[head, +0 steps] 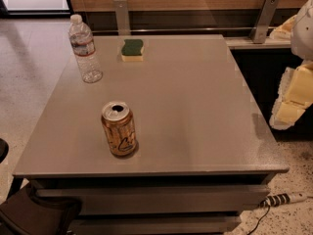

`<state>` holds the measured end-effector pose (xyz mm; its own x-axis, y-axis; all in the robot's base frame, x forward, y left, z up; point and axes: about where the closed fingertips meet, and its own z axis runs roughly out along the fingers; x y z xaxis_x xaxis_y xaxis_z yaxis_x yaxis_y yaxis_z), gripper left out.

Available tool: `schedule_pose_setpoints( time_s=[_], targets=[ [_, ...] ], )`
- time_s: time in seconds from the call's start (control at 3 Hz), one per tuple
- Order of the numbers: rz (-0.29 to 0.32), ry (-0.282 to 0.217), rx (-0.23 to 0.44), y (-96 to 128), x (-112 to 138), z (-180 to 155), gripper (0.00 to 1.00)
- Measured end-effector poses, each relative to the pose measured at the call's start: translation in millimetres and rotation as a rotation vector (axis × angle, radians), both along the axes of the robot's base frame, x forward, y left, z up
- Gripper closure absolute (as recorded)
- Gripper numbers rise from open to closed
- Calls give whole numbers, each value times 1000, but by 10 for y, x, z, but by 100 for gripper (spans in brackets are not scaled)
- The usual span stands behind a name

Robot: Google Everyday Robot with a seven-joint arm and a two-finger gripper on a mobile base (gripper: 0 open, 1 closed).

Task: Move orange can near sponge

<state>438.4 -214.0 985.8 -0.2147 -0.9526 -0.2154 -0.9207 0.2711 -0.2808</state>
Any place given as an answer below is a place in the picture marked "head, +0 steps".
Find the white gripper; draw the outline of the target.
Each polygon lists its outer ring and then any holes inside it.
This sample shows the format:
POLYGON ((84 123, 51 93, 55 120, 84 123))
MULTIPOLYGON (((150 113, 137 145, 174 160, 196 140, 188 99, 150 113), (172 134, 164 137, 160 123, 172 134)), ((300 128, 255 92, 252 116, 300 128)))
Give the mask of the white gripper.
MULTIPOLYGON (((291 51, 302 60, 313 60, 313 0, 276 27, 271 39, 291 40, 291 51)), ((296 69, 286 68, 282 75, 269 124, 277 130, 295 125, 313 104, 313 62, 304 61, 296 69)))

